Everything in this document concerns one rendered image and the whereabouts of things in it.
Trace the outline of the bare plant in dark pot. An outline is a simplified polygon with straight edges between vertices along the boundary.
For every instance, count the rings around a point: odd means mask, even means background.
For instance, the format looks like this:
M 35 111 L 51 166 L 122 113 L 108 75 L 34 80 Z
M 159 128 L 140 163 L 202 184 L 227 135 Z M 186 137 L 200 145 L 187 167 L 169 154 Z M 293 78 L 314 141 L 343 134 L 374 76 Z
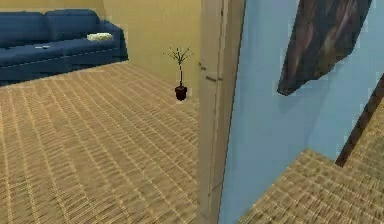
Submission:
M 180 78 L 179 84 L 175 87 L 175 97 L 179 101 L 184 101 L 187 98 L 188 88 L 183 85 L 183 63 L 193 55 L 193 52 L 190 47 L 176 47 L 175 49 L 170 47 L 167 55 L 176 61 L 179 69 Z

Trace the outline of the blue sofa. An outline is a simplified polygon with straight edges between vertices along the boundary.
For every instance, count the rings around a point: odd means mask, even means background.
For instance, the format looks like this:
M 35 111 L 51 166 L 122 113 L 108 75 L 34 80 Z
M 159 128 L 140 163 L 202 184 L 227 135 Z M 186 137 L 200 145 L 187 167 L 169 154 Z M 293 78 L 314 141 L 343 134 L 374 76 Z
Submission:
M 87 40 L 104 32 L 113 40 Z M 123 30 L 91 9 L 0 12 L 0 86 L 127 59 Z

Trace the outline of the cream room door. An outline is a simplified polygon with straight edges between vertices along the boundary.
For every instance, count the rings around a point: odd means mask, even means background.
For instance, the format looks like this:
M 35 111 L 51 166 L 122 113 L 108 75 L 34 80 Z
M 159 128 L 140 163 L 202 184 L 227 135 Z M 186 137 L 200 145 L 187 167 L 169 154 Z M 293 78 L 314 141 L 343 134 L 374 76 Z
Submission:
M 201 0 L 197 224 L 218 224 L 246 0 Z

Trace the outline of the pale cushion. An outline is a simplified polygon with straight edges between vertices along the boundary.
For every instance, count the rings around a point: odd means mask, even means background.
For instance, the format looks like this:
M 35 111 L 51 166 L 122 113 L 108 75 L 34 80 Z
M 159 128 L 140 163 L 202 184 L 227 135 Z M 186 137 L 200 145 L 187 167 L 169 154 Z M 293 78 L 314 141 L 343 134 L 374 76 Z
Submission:
M 104 40 L 113 40 L 113 35 L 110 33 L 93 33 L 87 35 L 87 40 L 89 41 L 104 41 Z

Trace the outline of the dark framed wall picture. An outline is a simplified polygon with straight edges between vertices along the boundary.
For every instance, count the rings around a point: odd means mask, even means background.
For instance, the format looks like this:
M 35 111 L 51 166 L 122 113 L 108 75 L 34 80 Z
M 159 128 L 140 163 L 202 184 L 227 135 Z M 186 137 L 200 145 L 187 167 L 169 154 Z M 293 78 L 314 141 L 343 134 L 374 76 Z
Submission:
M 356 45 L 372 0 L 300 0 L 277 86 L 289 96 L 328 74 Z

